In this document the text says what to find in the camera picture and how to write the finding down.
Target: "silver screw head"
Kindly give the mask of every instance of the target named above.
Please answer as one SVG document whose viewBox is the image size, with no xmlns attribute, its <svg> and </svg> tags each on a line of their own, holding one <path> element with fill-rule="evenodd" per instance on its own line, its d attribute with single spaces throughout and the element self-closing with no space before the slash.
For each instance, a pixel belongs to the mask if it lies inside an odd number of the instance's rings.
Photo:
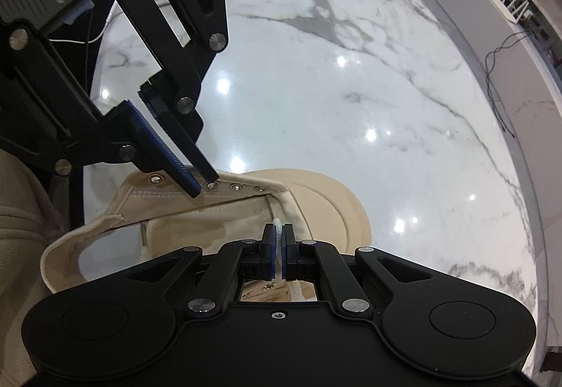
<svg viewBox="0 0 562 387">
<path fill-rule="evenodd" d="M 193 111 L 195 103 L 189 97 L 182 97 L 176 103 L 176 110 L 179 114 L 189 114 Z"/>
<path fill-rule="evenodd" d="M 123 145 L 119 148 L 119 158 L 123 162 L 130 162 L 135 158 L 135 154 L 137 154 L 137 150 L 133 145 Z"/>
<path fill-rule="evenodd" d="M 9 36 L 9 46 L 14 51 L 21 51 L 29 43 L 29 34 L 25 29 L 16 29 Z"/>
<path fill-rule="evenodd" d="M 222 33 L 214 33 L 209 38 L 209 46 L 213 51 L 222 51 L 224 47 L 227 45 L 227 38 Z"/>
<path fill-rule="evenodd" d="M 72 172 L 72 164 L 66 159 L 59 159 L 54 164 L 54 171 L 59 176 L 68 176 Z"/>
<path fill-rule="evenodd" d="M 152 182 L 155 186 L 158 186 L 162 182 L 164 182 L 164 176 L 162 176 L 162 175 L 151 175 L 150 176 L 150 182 Z"/>
<path fill-rule="evenodd" d="M 215 302 L 208 298 L 196 298 L 195 300 L 191 300 L 187 304 L 187 307 L 193 312 L 205 313 L 215 308 Z"/>
<path fill-rule="evenodd" d="M 361 298 L 349 298 L 342 303 L 342 308 L 349 312 L 363 312 L 369 309 L 369 302 Z"/>
</svg>

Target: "white marble table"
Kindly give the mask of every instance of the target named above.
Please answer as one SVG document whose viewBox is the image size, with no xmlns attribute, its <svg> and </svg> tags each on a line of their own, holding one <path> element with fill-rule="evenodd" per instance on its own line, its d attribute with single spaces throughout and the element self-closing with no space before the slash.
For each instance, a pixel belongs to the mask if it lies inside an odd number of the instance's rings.
<svg viewBox="0 0 562 387">
<path fill-rule="evenodd" d="M 330 175 L 363 203 L 373 246 L 507 293 L 536 317 L 532 237 L 510 154 L 421 0 L 227 0 L 227 11 L 230 44 L 198 103 L 198 145 L 215 168 Z M 171 8 L 162 12 L 179 30 Z M 156 71 L 121 14 L 103 37 L 92 98 L 104 112 L 130 99 L 162 133 L 137 95 Z M 86 220 L 133 168 L 85 170 Z M 139 246 L 134 232 L 108 237 L 81 265 L 92 275 L 127 267 Z"/>
</svg>

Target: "blue gripper pad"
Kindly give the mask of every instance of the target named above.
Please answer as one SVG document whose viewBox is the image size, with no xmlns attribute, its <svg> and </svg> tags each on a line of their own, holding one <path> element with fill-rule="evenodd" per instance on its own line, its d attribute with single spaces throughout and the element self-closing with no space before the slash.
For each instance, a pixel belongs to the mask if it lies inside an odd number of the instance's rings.
<svg viewBox="0 0 562 387">
<path fill-rule="evenodd" d="M 140 111 L 129 100 L 121 102 L 120 108 L 120 115 L 128 119 L 129 130 L 137 148 L 137 157 L 139 154 L 150 157 L 157 169 L 164 170 L 189 196 L 198 196 L 201 193 L 199 182 L 162 141 Z"/>
<path fill-rule="evenodd" d="M 218 173 L 196 146 L 192 138 L 186 133 L 180 122 L 170 112 L 158 92 L 150 83 L 144 83 L 140 89 L 138 92 L 139 97 L 146 104 L 160 127 L 164 129 L 170 139 L 183 152 L 187 160 L 199 171 L 206 182 L 217 181 Z"/>
</svg>

